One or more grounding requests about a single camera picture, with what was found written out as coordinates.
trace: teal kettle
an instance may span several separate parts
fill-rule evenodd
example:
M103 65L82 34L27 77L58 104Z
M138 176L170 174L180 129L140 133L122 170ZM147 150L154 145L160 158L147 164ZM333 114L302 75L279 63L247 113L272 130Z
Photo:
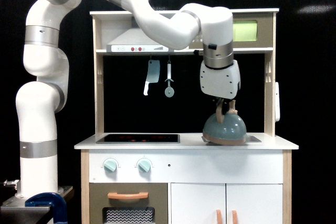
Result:
M235 100L229 103L230 109L223 115L223 100L205 122L203 137L216 144L240 145L246 140L246 126L235 109Z

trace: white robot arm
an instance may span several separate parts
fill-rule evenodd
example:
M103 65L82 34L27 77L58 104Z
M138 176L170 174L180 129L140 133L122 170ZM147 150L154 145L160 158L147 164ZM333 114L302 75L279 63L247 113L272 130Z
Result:
M240 76L233 60L233 17L227 8L187 4L168 19L155 12L148 0L108 1L130 11L148 37L172 49L186 48L202 31L201 89L216 97L235 97ZM16 98L25 198L58 190L54 114L66 103L69 75L67 57L58 48L58 33L64 16L80 2L38 0L27 16L24 66L37 81L24 85Z

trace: toy cleaver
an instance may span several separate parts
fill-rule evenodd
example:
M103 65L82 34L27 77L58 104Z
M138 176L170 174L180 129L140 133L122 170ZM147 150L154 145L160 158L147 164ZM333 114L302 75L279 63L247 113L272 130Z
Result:
M145 82L145 88L143 90L144 95L148 95L149 83L158 82L159 76L160 76L160 61L159 60L148 61L148 73Z

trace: mint green knob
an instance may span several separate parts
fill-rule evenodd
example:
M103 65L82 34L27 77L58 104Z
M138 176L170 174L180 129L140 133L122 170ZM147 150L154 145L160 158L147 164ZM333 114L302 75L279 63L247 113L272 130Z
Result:
M108 173L113 173L117 169L117 161L113 158L108 158L104 161L104 170Z
M151 162L147 158L142 158L138 161L138 169L142 173L147 173L151 169Z

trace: cabinet handle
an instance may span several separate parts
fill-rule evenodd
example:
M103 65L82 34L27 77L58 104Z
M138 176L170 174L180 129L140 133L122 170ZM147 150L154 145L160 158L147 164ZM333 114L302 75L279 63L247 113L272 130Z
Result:
M232 210L232 216L233 216L233 224L238 224L238 217L236 210Z
M138 194L118 194L109 193L107 194L109 199L146 199L148 198L148 193L138 193Z
M217 210L217 224L223 224L222 222L222 213L220 210Z

